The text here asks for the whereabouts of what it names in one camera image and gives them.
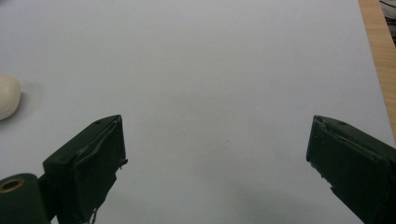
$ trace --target screw hole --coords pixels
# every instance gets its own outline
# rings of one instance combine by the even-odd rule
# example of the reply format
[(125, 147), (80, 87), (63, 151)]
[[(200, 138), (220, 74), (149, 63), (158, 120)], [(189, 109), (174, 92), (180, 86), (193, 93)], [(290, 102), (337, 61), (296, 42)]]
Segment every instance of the screw hole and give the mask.
[(8, 193), (14, 189), (20, 188), (24, 183), (23, 179), (11, 179), (6, 183), (0, 184), (0, 193)]

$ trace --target black plastic part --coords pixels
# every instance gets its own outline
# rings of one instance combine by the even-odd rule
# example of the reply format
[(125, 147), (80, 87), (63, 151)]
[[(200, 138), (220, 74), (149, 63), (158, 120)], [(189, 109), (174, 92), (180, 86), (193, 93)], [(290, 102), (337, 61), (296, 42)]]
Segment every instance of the black plastic part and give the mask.
[(89, 222), (126, 162), (121, 116), (97, 120), (49, 156), (43, 165), (60, 195), (59, 223)]
[(35, 175), (13, 175), (0, 181), (0, 223), (50, 223)]
[(306, 160), (364, 223), (396, 223), (393, 147), (343, 121), (315, 116)]

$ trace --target white surface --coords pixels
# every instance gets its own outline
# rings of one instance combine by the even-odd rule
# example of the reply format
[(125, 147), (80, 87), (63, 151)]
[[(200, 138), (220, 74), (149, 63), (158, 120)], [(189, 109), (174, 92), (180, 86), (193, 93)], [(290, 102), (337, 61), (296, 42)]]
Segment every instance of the white surface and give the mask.
[(2, 178), (122, 114), (99, 224), (361, 223), (305, 161), (312, 118), (394, 145), (357, 1), (7, 0), (0, 52)]
[(15, 112), (20, 99), (20, 82), (15, 77), (0, 75), (0, 120), (8, 118)]

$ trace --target wood grain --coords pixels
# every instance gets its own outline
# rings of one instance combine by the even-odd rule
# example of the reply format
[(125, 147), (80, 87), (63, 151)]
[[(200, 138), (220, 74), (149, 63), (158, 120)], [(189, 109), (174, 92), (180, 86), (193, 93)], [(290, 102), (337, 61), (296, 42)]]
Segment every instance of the wood grain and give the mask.
[(396, 48), (378, 1), (359, 0), (375, 68), (396, 139)]

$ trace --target white egg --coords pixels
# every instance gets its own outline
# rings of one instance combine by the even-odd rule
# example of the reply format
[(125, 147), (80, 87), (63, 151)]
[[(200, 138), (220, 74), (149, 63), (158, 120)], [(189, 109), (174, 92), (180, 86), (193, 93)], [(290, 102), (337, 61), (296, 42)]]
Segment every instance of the white egg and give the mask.
[(0, 120), (15, 112), (20, 99), (20, 82), (15, 77), (0, 75)]

